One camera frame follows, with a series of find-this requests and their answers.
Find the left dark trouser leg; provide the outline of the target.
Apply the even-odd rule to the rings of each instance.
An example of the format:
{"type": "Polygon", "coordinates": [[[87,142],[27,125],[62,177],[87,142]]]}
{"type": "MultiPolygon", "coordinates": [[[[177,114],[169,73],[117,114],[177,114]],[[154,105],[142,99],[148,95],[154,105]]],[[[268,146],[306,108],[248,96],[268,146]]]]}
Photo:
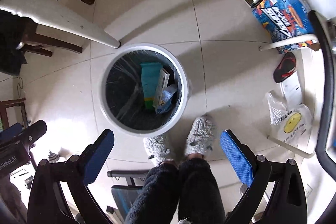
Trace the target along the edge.
{"type": "Polygon", "coordinates": [[[170,223],[179,201],[179,172],[164,162],[146,176],[142,192],[131,206],[126,223],[170,223]]]}

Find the teal green snack box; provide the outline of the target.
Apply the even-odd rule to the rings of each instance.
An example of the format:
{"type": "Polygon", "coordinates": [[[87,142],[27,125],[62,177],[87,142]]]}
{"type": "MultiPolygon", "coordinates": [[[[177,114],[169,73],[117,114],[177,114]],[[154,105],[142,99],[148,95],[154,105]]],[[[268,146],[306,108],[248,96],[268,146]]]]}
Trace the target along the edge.
{"type": "Polygon", "coordinates": [[[141,63],[141,83],[146,110],[153,107],[161,63],[141,63]]]}

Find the right grey fluffy slipper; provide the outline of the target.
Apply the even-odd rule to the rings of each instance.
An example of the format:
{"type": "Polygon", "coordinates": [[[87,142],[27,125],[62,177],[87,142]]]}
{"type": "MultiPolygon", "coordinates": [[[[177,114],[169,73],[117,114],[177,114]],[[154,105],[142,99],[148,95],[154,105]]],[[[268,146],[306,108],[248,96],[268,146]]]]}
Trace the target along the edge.
{"type": "Polygon", "coordinates": [[[196,153],[207,156],[211,153],[215,132],[215,123],[209,116],[203,115],[194,120],[186,139],[185,157],[196,153]]]}

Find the left grey fluffy slipper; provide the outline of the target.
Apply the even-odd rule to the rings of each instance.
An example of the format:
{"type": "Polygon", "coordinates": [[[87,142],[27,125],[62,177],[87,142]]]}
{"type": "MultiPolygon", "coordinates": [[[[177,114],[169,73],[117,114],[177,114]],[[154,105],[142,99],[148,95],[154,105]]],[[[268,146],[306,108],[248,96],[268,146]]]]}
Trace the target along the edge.
{"type": "Polygon", "coordinates": [[[175,162],[175,152],[167,134],[144,138],[143,145],[148,159],[155,166],[159,166],[166,161],[175,162]]]}

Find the right dark trouser leg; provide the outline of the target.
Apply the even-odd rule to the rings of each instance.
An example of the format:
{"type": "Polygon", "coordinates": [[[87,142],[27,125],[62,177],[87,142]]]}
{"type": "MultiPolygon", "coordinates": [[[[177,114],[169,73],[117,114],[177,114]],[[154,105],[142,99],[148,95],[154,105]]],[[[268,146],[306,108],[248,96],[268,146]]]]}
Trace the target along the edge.
{"type": "Polygon", "coordinates": [[[179,166],[179,174],[178,219],[186,223],[224,223],[221,194],[208,162],[188,159],[179,166]]]}

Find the white round trash bin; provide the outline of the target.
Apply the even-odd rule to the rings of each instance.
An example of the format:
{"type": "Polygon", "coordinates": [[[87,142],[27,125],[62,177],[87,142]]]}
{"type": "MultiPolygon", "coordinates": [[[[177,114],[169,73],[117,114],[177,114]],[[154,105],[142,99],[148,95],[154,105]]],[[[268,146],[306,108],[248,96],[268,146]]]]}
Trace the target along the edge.
{"type": "Polygon", "coordinates": [[[122,47],[101,78],[100,104],[112,127],[128,135],[152,137],[172,129],[189,100],[183,66],[154,44],[122,47]]]}

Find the black blue workout bench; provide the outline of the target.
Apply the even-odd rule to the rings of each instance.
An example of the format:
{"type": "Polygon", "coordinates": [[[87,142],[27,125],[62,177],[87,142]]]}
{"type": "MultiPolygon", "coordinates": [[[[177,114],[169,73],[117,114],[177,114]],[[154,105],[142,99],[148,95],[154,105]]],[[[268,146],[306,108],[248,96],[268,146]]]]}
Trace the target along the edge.
{"type": "Polygon", "coordinates": [[[136,180],[144,182],[149,170],[109,170],[106,174],[117,181],[125,180],[125,185],[114,184],[111,188],[112,196],[117,209],[125,220],[131,206],[142,191],[142,186],[136,184],[136,180]]]}

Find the smiley plastic bag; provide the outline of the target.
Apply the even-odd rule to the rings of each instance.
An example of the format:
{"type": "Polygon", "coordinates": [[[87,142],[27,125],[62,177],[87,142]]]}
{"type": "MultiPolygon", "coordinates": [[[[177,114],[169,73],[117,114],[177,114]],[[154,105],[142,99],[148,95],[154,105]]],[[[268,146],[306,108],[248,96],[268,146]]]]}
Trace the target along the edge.
{"type": "Polygon", "coordinates": [[[271,137],[290,144],[310,132],[312,115],[306,105],[288,108],[285,103],[277,101],[271,92],[265,97],[269,108],[271,137]]]}

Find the white table leg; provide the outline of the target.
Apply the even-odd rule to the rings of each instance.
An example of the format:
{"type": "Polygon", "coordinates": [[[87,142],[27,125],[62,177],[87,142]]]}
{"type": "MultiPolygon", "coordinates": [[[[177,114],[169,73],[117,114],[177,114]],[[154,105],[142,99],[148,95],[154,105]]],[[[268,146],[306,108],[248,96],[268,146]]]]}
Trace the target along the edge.
{"type": "Polygon", "coordinates": [[[69,32],[112,48],[121,46],[118,40],[101,27],[56,0],[1,0],[1,10],[31,18],[37,24],[69,32]]]}

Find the red black flip-flop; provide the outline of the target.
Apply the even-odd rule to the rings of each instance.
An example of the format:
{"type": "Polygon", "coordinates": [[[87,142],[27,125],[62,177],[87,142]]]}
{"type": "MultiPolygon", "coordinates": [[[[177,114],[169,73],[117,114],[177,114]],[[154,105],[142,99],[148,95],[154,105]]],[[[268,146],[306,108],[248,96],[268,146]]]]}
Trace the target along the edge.
{"type": "Polygon", "coordinates": [[[274,70],[273,79],[278,84],[291,76],[296,69],[296,57],[293,53],[284,54],[277,68],[274,70]]]}

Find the dark trouser leg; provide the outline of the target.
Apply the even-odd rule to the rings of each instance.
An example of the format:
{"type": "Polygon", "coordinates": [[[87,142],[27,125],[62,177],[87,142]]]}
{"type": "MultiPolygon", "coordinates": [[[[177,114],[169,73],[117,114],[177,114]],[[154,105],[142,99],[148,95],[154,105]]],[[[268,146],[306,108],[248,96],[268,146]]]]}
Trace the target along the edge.
{"type": "Polygon", "coordinates": [[[188,159],[179,166],[179,174],[178,219],[186,223],[224,223],[221,194],[208,162],[188,159]]]}
{"type": "Polygon", "coordinates": [[[142,192],[131,206],[126,223],[170,223],[179,201],[179,172],[164,162],[146,176],[142,192]]]}

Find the blue snack bag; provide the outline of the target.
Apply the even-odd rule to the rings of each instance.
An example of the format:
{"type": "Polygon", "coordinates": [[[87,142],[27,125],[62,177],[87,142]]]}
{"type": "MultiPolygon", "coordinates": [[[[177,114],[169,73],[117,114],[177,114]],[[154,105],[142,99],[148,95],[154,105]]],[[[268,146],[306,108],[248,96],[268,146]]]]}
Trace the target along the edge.
{"type": "Polygon", "coordinates": [[[155,107],[156,114],[166,113],[173,107],[173,96],[177,90],[177,84],[172,84],[162,91],[161,98],[155,107]]]}

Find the small dark wooden stool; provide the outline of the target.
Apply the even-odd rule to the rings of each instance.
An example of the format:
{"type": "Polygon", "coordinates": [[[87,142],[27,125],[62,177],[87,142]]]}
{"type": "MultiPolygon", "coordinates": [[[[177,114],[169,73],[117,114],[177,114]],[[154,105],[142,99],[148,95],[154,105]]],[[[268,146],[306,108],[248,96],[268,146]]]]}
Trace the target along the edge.
{"type": "Polygon", "coordinates": [[[20,123],[23,128],[29,126],[25,106],[26,98],[1,101],[1,125],[6,130],[15,123],[20,123]]]}

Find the blue printed cardboard box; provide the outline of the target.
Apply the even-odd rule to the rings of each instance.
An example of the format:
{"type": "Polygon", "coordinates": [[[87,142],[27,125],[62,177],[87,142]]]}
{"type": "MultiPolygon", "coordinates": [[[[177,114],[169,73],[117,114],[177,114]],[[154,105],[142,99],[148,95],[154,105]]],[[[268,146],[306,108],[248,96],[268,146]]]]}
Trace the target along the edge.
{"type": "Polygon", "coordinates": [[[276,43],[314,34],[307,9],[301,0],[262,0],[252,13],[276,43]]]}

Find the grey fluffy slipper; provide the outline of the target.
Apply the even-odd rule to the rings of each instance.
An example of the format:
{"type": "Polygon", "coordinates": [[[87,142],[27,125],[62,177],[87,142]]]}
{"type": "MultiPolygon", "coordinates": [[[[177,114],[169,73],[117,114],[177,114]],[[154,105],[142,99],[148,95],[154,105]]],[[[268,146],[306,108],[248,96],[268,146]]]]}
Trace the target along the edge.
{"type": "Polygon", "coordinates": [[[155,166],[159,166],[166,161],[175,162],[175,152],[167,134],[144,138],[143,145],[148,159],[155,166]]]}
{"type": "Polygon", "coordinates": [[[215,123],[209,116],[203,115],[194,120],[186,139],[185,157],[196,153],[207,156],[211,153],[215,132],[215,123]]]}

